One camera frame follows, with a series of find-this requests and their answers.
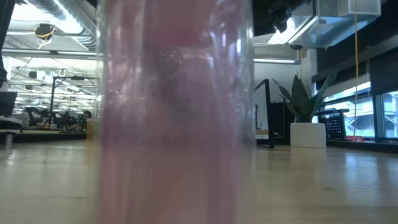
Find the wooden floor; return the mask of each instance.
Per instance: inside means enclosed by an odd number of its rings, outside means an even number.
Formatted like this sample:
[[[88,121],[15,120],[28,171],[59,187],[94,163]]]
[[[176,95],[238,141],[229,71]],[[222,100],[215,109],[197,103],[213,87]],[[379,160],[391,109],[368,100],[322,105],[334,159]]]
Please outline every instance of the wooden floor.
[[[90,147],[70,141],[0,150],[0,223],[93,223]],[[259,148],[257,223],[398,223],[398,156]]]

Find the ceiling pipe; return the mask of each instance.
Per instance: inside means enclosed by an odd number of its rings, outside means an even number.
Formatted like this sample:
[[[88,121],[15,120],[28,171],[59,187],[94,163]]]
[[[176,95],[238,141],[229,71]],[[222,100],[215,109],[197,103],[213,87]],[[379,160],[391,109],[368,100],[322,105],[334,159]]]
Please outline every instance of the ceiling pipe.
[[[76,5],[75,0],[25,0],[28,4],[35,6],[44,13],[51,14],[59,24],[64,26],[80,26],[81,32],[69,34],[69,37],[81,43],[89,51],[96,49],[96,25],[94,22]],[[60,25],[57,27],[66,33]]]

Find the potted plant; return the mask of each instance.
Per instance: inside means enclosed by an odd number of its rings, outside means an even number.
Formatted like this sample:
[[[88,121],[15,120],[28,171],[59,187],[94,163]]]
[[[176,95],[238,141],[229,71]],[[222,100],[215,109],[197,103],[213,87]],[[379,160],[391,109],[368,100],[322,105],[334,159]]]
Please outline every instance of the potted plant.
[[[311,91],[304,87],[301,79],[294,76],[292,95],[279,85],[284,101],[295,116],[295,123],[290,125],[290,145],[294,147],[326,147],[325,124],[312,123],[312,118],[321,107],[323,94],[336,80],[337,72],[328,76],[321,90],[310,98]]]

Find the computer monitor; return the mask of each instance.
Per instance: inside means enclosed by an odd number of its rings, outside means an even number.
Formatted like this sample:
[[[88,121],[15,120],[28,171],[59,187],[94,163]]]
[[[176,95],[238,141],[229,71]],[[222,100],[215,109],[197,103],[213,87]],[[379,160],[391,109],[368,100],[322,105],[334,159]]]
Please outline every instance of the computer monitor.
[[[12,116],[17,92],[0,92],[0,116]]]

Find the white planter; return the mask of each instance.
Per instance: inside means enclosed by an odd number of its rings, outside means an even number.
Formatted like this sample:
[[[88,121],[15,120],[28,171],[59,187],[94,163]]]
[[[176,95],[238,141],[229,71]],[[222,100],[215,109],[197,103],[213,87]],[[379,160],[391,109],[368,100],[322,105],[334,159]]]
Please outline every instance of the white planter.
[[[292,147],[326,148],[325,124],[292,123],[290,125]]]

